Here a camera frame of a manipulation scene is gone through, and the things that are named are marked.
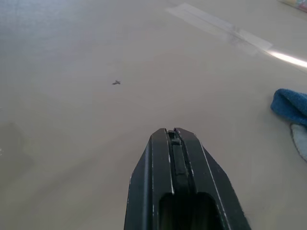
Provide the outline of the clear tape strip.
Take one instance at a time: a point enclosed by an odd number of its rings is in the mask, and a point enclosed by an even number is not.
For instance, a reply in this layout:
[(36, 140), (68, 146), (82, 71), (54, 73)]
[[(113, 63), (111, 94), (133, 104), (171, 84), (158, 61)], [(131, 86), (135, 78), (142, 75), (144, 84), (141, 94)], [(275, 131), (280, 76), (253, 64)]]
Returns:
[(272, 43), (187, 3), (167, 8), (166, 11), (250, 55), (267, 52), (273, 46)]

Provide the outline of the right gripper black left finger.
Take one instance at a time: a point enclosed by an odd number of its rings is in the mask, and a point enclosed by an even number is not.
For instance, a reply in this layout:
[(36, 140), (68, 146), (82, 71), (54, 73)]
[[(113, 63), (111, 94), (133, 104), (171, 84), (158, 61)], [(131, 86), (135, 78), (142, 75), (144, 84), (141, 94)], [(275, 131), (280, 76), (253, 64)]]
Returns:
[(183, 230), (173, 154), (180, 132), (151, 134), (130, 177), (124, 230)]

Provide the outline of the light grey cloth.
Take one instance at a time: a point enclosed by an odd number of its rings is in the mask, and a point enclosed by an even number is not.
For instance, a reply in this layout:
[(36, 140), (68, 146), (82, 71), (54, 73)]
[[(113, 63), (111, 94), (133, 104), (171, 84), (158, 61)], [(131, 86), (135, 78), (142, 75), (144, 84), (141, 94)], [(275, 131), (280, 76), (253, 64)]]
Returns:
[(299, 155), (307, 162), (307, 128), (300, 124), (291, 124), (290, 129)]

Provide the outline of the small clear plastic container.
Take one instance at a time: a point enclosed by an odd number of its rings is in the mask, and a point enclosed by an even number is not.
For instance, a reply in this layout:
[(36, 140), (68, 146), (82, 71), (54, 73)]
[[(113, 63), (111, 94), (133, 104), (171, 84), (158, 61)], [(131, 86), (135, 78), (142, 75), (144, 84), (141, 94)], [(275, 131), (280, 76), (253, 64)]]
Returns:
[(278, 0), (286, 5), (307, 12), (307, 0)]

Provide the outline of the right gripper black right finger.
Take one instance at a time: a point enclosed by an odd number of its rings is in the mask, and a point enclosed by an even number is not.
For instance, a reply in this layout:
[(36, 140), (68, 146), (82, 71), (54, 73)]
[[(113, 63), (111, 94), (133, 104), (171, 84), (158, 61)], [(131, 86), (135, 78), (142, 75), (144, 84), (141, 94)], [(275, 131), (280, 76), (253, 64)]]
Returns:
[(231, 182), (192, 132), (176, 128), (192, 178), (191, 230), (251, 230)]

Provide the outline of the blue cloth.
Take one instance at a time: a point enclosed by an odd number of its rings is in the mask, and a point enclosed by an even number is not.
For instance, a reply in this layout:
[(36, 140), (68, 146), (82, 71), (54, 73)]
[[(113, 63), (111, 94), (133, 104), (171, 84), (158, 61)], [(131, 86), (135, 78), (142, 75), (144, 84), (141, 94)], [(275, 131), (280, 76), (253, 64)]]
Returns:
[(270, 108), (277, 115), (292, 123), (307, 127), (307, 94), (289, 89), (278, 89)]

